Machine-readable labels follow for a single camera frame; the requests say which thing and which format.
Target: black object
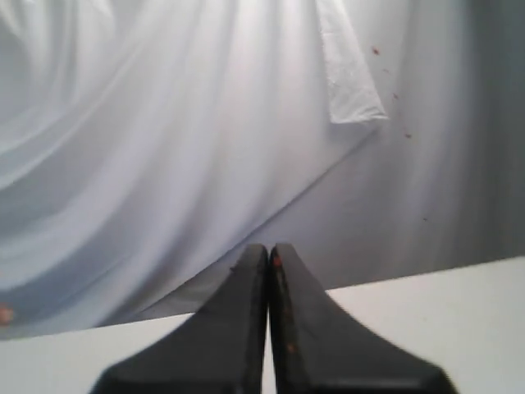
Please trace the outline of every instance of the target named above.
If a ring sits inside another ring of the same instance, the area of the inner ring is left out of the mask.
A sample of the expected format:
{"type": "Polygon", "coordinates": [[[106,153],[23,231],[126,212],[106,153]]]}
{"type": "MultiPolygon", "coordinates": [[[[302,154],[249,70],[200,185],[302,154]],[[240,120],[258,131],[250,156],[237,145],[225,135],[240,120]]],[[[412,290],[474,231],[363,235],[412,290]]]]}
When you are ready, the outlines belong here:
{"type": "Polygon", "coordinates": [[[107,369],[92,393],[260,393],[266,338],[267,251],[249,245],[188,321],[107,369]]]}
{"type": "Polygon", "coordinates": [[[277,391],[456,393],[438,367],[380,338],[325,293],[292,245],[277,245],[268,276],[277,391]]]}

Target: white table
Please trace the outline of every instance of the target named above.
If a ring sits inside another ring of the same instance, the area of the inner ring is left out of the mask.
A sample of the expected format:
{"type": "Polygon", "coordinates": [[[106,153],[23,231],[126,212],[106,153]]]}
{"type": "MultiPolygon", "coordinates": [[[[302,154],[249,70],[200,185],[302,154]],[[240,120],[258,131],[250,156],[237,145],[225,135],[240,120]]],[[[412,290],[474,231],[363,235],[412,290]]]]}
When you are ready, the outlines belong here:
{"type": "MultiPolygon", "coordinates": [[[[525,393],[525,258],[345,287],[330,295],[384,338],[443,367],[461,394],[525,393]]],[[[108,365],[189,316],[0,342],[1,392],[89,392],[108,365]]],[[[267,340],[265,394],[275,392],[268,345],[267,340]]]]}

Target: draped cloth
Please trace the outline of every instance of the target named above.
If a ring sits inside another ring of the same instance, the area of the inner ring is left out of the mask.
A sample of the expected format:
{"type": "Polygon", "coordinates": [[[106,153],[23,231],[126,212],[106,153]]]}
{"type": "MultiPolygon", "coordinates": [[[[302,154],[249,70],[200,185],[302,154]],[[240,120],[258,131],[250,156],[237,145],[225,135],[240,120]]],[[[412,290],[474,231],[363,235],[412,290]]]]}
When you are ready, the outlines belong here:
{"type": "Polygon", "coordinates": [[[339,0],[1,0],[0,85],[4,338],[151,305],[385,118],[339,0]]]}

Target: black plastic piece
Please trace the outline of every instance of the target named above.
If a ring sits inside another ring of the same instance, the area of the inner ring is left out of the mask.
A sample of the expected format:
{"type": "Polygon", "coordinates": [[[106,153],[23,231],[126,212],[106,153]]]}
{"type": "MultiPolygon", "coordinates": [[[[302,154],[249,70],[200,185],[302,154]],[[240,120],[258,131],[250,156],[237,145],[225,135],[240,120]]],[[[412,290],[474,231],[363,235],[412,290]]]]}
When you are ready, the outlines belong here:
{"type": "Polygon", "coordinates": [[[107,369],[92,393],[260,393],[267,251],[249,245],[212,298],[174,332],[107,369]]]}
{"type": "Polygon", "coordinates": [[[270,258],[268,298],[277,391],[287,394],[454,394],[441,369],[395,347],[348,315],[292,245],[270,258]]]}

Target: white curtain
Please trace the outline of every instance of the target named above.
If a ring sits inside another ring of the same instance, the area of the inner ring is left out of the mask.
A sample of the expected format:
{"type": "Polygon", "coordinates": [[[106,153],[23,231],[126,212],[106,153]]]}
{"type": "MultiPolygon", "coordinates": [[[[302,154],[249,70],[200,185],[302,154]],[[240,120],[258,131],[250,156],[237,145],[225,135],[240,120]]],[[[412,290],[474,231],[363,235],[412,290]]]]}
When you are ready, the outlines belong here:
{"type": "Polygon", "coordinates": [[[0,337],[148,307],[385,118],[338,0],[1,0],[0,56],[0,337]]]}

